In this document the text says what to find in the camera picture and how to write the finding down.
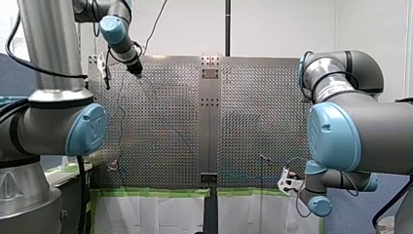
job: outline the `pegboard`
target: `pegboard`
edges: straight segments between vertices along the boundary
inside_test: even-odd
[[[106,91],[91,58],[90,89],[109,114],[93,187],[196,188],[205,172],[218,186],[275,187],[289,159],[309,157],[298,59],[212,59],[147,57],[142,79],[114,64]]]
[[[224,58],[220,68],[218,185],[277,187],[289,159],[309,158],[298,59]]]
[[[91,60],[90,89],[109,115],[93,187],[199,186],[199,60],[147,58],[141,79],[112,65],[110,90]]]

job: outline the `metal frame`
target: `metal frame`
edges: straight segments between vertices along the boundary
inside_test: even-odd
[[[306,148],[306,140],[305,140],[305,116],[307,113],[307,110],[310,107],[310,104],[304,101],[301,98],[301,94],[299,92],[299,89],[296,88],[296,82],[297,78],[295,77],[295,71],[296,67],[298,66],[298,59],[297,58],[220,58],[220,57],[145,57],[142,59],[143,63],[146,64],[164,64],[164,65],[172,65],[177,67],[177,69],[180,69],[180,67],[184,67],[185,64],[191,63],[191,64],[196,64],[196,69],[198,69],[198,100],[196,103],[198,104],[198,124],[199,124],[199,135],[198,135],[198,142],[199,142],[199,155],[198,155],[198,178],[199,178],[199,183],[195,184],[192,183],[192,186],[188,187],[216,187],[216,186],[229,186],[229,187],[246,187],[246,186],[261,186],[263,185],[264,187],[275,187],[277,186],[277,183],[275,181],[267,181],[262,183],[260,182],[260,179],[258,176],[260,176],[260,170],[258,167],[262,164],[259,160],[256,160],[256,163],[245,165],[246,167],[252,167],[250,169],[246,170],[255,170],[254,174],[256,175],[257,179],[253,180],[244,180],[240,182],[226,182],[225,181],[225,176],[220,176],[219,173],[222,170],[222,165],[219,165],[219,162],[222,162],[223,160],[223,154],[220,152],[222,147],[220,146],[221,140],[222,140],[222,114],[225,114],[226,110],[225,106],[227,103],[223,103],[222,99],[226,97],[225,92],[227,92],[227,87],[225,85],[225,79],[227,79],[228,76],[228,69],[230,70],[239,70],[239,72],[243,72],[243,69],[249,70],[248,72],[249,77],[246,77],[247,79],[251,79],[250,82],[255,82],[255,80],[252,79],[268,79],[273,78],[274,79],[288,79],[288,80],[277,80],[275,82],[270,82],[273,86],[270,89],[273,90],[267,90],[266,94],[271,94],[271,98],[274,99],[275,103],[274,105],[271,106],[271,113],[274,111],[278,111],[279,109],[283,109],[284,106],[282,106],[282,100],[279,99],[285,99],[288,101],[294,102],[293,105],[289,106],[289,109],[286,110],[285,113],[283,114],[277,114],[277,116],[285,115],[285,114],[293,114],[296,115],[293,120],[291,121],[291,125],[295,129],[299,129],[302,131],[297,133],[299,135],[299,140],[286,143],[285,145],[280,145],[277,147],[284,147],[285,149],[288,149],[291,146],[297,145],[297,144],[302,144],[302,148],[298,150],[297,152],[299,154],[302,154],[303,148]],[[96,57],[90,57],[90,73],[93,74],[91,76],[91,79],[96,80],[100,79],[101,85],[103,84],[103,81],[101,78],[95,77],[97,73],[96,65],[97,65],[97,59]],[[118,65],[118,62],[111,59],[109,61],[109,65],[111,67]],[[260,70],[266,72],[265,74],[254,74],[253,72]],[[285,88],[287,91],[290,93],[285,93],[285,94],[279,94],[280,89],[284,89],[284,87],[277,86],[278,83],[283,83],[287,84],[287,87]],[[299,126],[298,123],[294,122],[297,121],[297,118],[299,119],[300,123]],[[271,162],[276,164],[277,166],[282,166],[282,163],[285,163],[286,160],[292,157],[296,156],[302,156],[302,157],[307,157],[308,155],[292,155],[294,152],[288,154],[287,158],[282,158],[279,162],[277,158],[278,155],[265,155],[265,156],[270,156],[273,158],[275,162]],[[304,166],[301,165],[301,162],[294,162],[292,164],[292,170],[295,172],[302,172],[304,170]],[[275,179],[277,176],[279,176],[281,172],[279,170],[274,170],[274,167],[265,167],[263,170],[263,175],[264,176],[274,176]],[[161,185],[154,185],[154,184],[131,184],[134,186],[152,186],[152,187],[162,187],[162,188],[185,188],[185,186],[181,186],[178,184],[161,184]]]

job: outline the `black cable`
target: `black cable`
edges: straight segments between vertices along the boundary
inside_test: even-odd
[[[28,107],[28,99],[16,100],[0,109],[0,124],[23,108]]]
[[[85,172],[85,164],[83,162],[82,156],[76,156],[79,166],[79,176],[80,176],[80,192],[81,192],[81,205],[80,205],[80,217],[79,223],[77,227],[77,233],[83,234],[85,228],[85,218],[86,218],[86,206],[87,206],[87,188],[86,188],[86,172]]]
[[[167,2],[168,2],[168,0],[165,0],[164,4],[162,5],[161,11],[159,12],[158,17],[157,17],[156,20],[155,20],[154,27],[152,28],[152,32],[151,32],[151,34],[149,35],[148,40],[146,40],[145,51],[143,52],[143,55],[144,55],[144,56],[146,55],[146,51],[148,50],[149,40],[151,40],[152,36],[153,36],[154,33],[155,33],[156,25],[158,24],[158,20],[159,20],[159,18],[161,17],[162,12],[164,11],[164,7],[165,7],[165,5],[167,4]]]
[[[110,90],[110,83],[109,83],[109,54],[110,54],[110,46],[107,47],[107,52],[106,52],[106,60],[105,60],[105,72],[106,76],[104,77],[104,83],[106,84],[106,90]]]
[[[327,78],[327,77],[329,77],[329,76],[331,76],[331,75],[335,75],[335,74],[345,74],[345,75],[347,75],[348,77],[351,77],[351,78],[355,81],[355,84],[356,84],[355,89],[358,90],[358,79],[356,78],[356,76],[355,76],[353,73],[350,73],[350,72],[347,72],[347,71],[333,71],[333,72],[328,72],[328,73],[324,74],[323,76],[321,76],[321,77],[316,81],[316,83],[315,83],[314,86],[313,86],[313,89],[312,89],[312,91],[311,91],[311,102],[312,102],[313,104],[316,103],[316,89],[317,89],[317,86],[319,85],[319,83],[320,83],[322,80],[324,80],[325,78]]]
[[[100,8],[99,5],[97,4],[96,0],[92,1],[92,14],[94,15],[94,37],[98,37],[100,34],[100,27],[97,28],[97,32],[96,32],[96,23],[99,22],[99,17],[100,17]]]
[[[380,211],[373,217],[373,226],[376,228],[379,217],[381,217],[386,211],[388,211],[394,204],[400,200],[404,194],[406,194],[413,186],[413,177],[410,177],[410,180],[394,195],[394,197],[388,202]]]
[[[302,218],[306,218],[306,217],[309,217],[310,215],[311,215],[311,211],[310,211],[310,209],[307,207],[307,209],[309,210],[309,213],[308,214],[302,214],[301,212],[300,212],[300,209],[298,209],[298,199],[300,199],[301,200],[301,193],[303,192],[303,187],[304,187],[304,182],[301,184],[301,186],[300,186],[300,189],[298,189],[298,193],[297,193],[297,196],[295,197],[295,210],[297,210],[297,213],[302,217]]]
[[[347,189],[347,192],[350,193],[353,197],[358,197],[358,188],[355,184],[355,182],[350,178],[349,175],[346,173],[340,172],[341,176],[347,179],[347,181],[352,185],[353,189],[355,190],[356,193],[352,193],[349,189]]]
[[[40,68],[40,67],[38,67],[37,65],[35,65],[35,64],[31,63],[31,62],[28,62],[28,61],[26,61],[26,60],[24,60],[24,59],[17,58],[17,57],[10,51],[10,47],[11,47],[11,45],[12,45],[13,39],[15,38],[16,32],[17,32],[18,29],[19,29],[19,25],[20,25],[20,13],[18,13],[18,18],[16,19],[16,23],[15,23],[15,25],[13,26],[12,33],[10,33],[10,36],[9,36],[9,38],[7,38],[7,42],[6,42],[6,53],[7,53],[7,55],[9,55],[10,58],[12,58],[14,61],[16,61],[17,63],[19,63],[19,64],[21,64],[21,65],[23,65],[23,66],[25,66],[25,67],[27,67],[27,68],[30,68],[30,69],[32,69],[32,70],[35,70],[35,71],[37,71],[37,72],[44,73],[44,74],[47,74],[47,75],[60,76],[60,77],[65,77],[65,78],[82,78],[82,79],[88,78],[87,75],[67,75],[67,74],[61,74],[61,73],[52,72],[52,71],[49,71],[49,70],[45,70],[45,69],[43,69],[43,68]]]

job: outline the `small object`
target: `small object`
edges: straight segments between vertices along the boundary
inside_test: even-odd
[[[117,171],[119,169],[119,164],[118,164],[118,160],[115,160],[113,162],[110,162],[107,165],[107,171]]]
[[[69,158],[67,156],[61,157],[61,165],[62,169],[65,169],[69,165]]]
[[[65,221],[65,220],[67,220],[68,218],[69,218],[69,214],[68,214],[67,210],[61,210],[60,220],[61,220],[61,221]]]
[[[298,180],[298,174],[290,172],[289,168],[282,169],[282,177],[278,182],[279,190],[290,197],[296,197],[300,188],[304,183],[303,180]]]

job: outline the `robot end effector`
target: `robot end effector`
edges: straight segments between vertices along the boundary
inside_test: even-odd
[[[141,51],[135,49],[138,45],[129,36],[131,0],[73,0],[73,11],[78,22],[99,22],[115,59],[125,64],[131,74],[141,77]]]

